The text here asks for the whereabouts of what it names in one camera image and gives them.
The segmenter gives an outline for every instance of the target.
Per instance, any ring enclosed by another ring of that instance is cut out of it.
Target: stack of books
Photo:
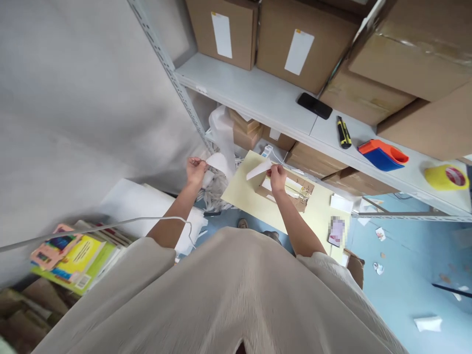
[[[96,226],[102,224],[79,220],[73,226],[59,224],[54,233]],[[31,271],[83,295],[117,263],[134,240],[115,229],[51,238],[31,254]]]

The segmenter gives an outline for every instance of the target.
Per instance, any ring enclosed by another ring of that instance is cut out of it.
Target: brown shoe
[[[246,219],[239,219],[239,221],[237,222],[237,228],[238,229],[248,229]]]

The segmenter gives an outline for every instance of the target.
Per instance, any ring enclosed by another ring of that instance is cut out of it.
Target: woman's hand
[[[287,179],[287,171],[282,165],[272,165],[271,169],[267,171],[270,177],[270,186],[272,187],[272,194],[278,192],[285,193],[285,180]]]
[[[187,160],[187,185],[202,187],[203,177],[208,169],[208,164],[199,157],[189,157]]]

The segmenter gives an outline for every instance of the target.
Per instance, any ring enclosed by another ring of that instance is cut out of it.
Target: smartphone
[[[333,112],[330,106],[310,96],[306,92],[302,93],[296,102],[323,119],[328,119]]]
[[[331,219],[331,230],[329,230],[328,242],[333,246],[341,247],[344,233],[344,220],[333,217]]]

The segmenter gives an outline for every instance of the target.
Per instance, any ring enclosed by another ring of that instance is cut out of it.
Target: woman's arm
[[[279,207],[282,219],[284,220],[290,243],[296,254],[311,257],[314,252],[326,254],[323,245],[318,237],[302,219],[300,213],[292,204],[289,195],[285,192],[285,180],[287,172],[282,165],[272,165],[270,171],[270,185],[272,194]]]
[[[164,216],[180,216],[187,220],[198,191],[202,187],[207,163],[198,157],[190,157],[187,161],[187,184]],[[159,220],[148,232],[161,247],[175,248],[185,224],[181,220]]]

